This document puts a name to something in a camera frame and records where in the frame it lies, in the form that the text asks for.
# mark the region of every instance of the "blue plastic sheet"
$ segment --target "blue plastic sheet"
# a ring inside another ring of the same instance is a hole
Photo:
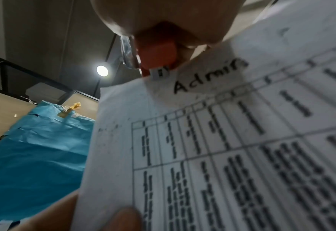
[[[79,188],[94,120],[41,102],[0,140],[0,220],[20,220]]]

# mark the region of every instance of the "black metal frame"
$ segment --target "black metal frame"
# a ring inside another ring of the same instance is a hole
[[[80,93],[84,96],[87,96],[93,100],[96,100],[96,101],[99,101],[99,99],[93,97],[93,96],[90,96],[86,93],[83,93],[83,92],[80,92],[80,91],[76,91],[76,90],[73,90],[73,89],[70,89],[69,87],[61,84],[61,83],[58,83],[54,80],[51,80],[45,76],[42,76],[41,74],[38,74],[36,72],[33,72],[29,69],[26,69],[26,68],[23,68],[22,66],[19,66],[17,64],[14,64],[12,62],[9,62],[5,59],[2,59],[0,58],[0,76],[1,76],[1,87],[2,89],[0,89],[0,93],[4,94],[4,95],[8,95],[8,96],[11,96],[13,98],[17,98],[17,99],[20,99],[20,100],[23,100],[23,101],[26,101],[28,102],[29,99],[28,98],[25,98],[25,97],[22,97],[22,96],[19,96],[19,95],[16,95],[16,94],[12,94],[12,93],[9,93],[8,92],[8,74],[7,74],[7,66],[9,67],[12,67],[16,70],[19,70],[21,72],[24,72],[26,74],[29,74],[39,80],[41,80],[42,82],[54,87],[54,88],[57,88],[57,89],[60,89],[60,90],[63,90],[65,91],[65,94],[60,98],[59,102],[57,104],[63,104],[65,101],[67,101],[74,93]]]

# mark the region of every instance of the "blue plastic bag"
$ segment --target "blue plastic bag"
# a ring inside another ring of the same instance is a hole
[[[0,140],[0,221],[21,220],[79,188],[94,120],[41,102]]]

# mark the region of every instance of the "ceiling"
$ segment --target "ceiling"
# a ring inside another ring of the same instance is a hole
[[[249,26],[268,3],[247,0],[227,37]],[[106,60],[110,46],[110,74],[99,87],[140,77],[121,65],[119,36],[114,35],[88,0],[0,1],[0,57],[89,95],[94,95],[100,79],[96,67]],[[14,93],[24,94],[35,84],[15,69],[8,74]]]

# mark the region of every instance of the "dark blue fabric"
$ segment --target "dark blue fabric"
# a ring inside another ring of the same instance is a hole
[[[79,188],[94,120],[41,102],[0,140],[0,221],[21,220]]]

